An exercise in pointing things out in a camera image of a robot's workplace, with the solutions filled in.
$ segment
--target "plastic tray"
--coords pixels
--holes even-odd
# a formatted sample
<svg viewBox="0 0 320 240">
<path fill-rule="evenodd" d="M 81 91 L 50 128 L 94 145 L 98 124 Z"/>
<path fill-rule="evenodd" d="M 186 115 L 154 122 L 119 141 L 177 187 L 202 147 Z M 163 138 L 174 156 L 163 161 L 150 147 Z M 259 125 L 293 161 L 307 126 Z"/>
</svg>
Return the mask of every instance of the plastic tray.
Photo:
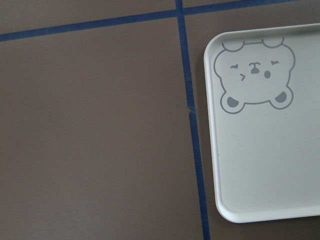
<svg viewBox="0 0 320 240">
<path fill-rule="evenodd" d="M 204 66 L 220 214 L 320 215 L 320 24 L 222 33 Z"/>
</svg>

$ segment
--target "gray line drawing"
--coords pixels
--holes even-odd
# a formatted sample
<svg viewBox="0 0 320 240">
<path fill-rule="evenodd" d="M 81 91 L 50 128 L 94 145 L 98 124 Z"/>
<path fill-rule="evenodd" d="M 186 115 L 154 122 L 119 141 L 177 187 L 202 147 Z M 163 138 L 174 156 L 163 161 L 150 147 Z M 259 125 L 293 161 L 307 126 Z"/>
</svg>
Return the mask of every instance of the gray line drawing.
<svg viewBox="0 0 320 240">
<path fill-rule="evenodd" d="M 222 44 L 213 69 L 224 91 L 220 105 L 225 112 L 237 114 L 245 105 L 264 103 L 282 110 L 292 103 L 294 93 L 289 81 L 296 57 L 284 41 L 283 37 L 275 46 L 267 45 L 263 39 L 243 41 L 236 50 Z"/>
</svg>

